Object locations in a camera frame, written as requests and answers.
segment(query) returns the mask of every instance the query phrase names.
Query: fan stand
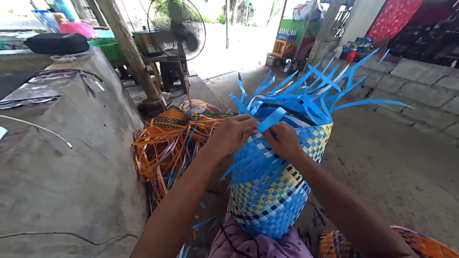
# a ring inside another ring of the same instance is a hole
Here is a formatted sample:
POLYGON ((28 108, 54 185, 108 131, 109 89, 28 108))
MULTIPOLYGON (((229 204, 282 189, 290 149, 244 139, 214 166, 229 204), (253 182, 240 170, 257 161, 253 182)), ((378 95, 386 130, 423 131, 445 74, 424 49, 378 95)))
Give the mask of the fan stand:
POLYGON ((188 95, 188 103, 191 105, 192 99, 191 99, 191 94, 190 94, 190 81, 188 80, 188 67, 186 65, 186 55, 185 51, 183 49, 182 42, 179 40, 178 41, 178 54, 179 54, 179 59, 180 59, 180 64, 181 64, 181 69, 182 69, 182 74, 183 74, 183 81, 185 82, 185 88, 186 88, 186 94, 188 95))

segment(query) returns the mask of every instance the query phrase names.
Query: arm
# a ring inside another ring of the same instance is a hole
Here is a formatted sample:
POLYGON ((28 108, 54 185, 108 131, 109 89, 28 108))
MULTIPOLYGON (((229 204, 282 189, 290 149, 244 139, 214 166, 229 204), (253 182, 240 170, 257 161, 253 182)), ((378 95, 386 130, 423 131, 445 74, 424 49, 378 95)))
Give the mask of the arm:
POLYGON ((417 257, 364 201, 333 178, 300 146, 295 129, 280 122, 263 136, 273 150, 298 169, 344 236, 365 257, 417 257))
POLYGON ((221 159, 244 146, 260 123, 249 114, 225 119, 151 215, 131 258, 176 257, 221 159))

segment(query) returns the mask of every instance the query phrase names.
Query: red cloth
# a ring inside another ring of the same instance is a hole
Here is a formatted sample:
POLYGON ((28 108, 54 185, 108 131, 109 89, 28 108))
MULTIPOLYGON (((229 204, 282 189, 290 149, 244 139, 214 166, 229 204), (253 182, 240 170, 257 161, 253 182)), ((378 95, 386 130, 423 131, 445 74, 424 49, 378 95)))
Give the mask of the red cloth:
POLYGON ((389 0, 367 36, 373 44, 395 37, 419 9, 422 0, 389 0))

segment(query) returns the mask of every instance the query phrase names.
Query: finger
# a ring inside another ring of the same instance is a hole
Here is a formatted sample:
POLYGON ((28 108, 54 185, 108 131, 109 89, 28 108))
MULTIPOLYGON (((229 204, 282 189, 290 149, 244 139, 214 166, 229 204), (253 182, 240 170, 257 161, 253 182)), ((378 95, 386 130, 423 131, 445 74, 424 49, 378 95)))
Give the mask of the finger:
POLYGON ((263 134, 263 137, 265 138, 265 140, 271 145, 271 143, 274 143, 277 141, 277 139, 274 137, 274 135, 271 133, 271 131, 269 130, 266 130, 264 132, 262 132, 261 134, 263 134))
POLYGON ((244 145, 247 139, 249 139, 249 136, 253 135, 253 131, 254 130, 249 130, 249 131, 245 131, 244 133, 242 133, 242 137, 241 137, 242 145, 244 145))
POLYGON ((237 121, 244 121, 244 120, 251 119, 251 118, 253 117, 249 113, 237 115, 234 117, 234 119, 236 119, 237 121))
POLYGON ((282 126, 283 125, 280 122, 277 122, 273 127, 271 127, 271 130, 273 130, 278 135, 283 130, 282 126))
POLYGON ((250 119, 247 119, 247 120, 244 120, 244 121, 240 121, 239 122, 239 125, 240 125, 240 130, 241 132, 245 132, 245 131, 248 131, 248 130, 252 130, 252 129, 255 129, 258 125, 260 124, 260 122, 254 118, 250 118, 250 119))

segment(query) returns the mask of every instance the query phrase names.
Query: black bag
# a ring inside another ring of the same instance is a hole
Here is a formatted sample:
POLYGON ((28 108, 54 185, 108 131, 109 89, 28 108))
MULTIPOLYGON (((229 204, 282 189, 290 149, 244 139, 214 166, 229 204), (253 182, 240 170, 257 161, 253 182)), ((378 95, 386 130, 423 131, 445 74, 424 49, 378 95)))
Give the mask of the black bag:
POLYGON ((66 55, 89 49, 86 37, 78 33, 44 33, 28 38, 24 43, 37 54, 66 55))

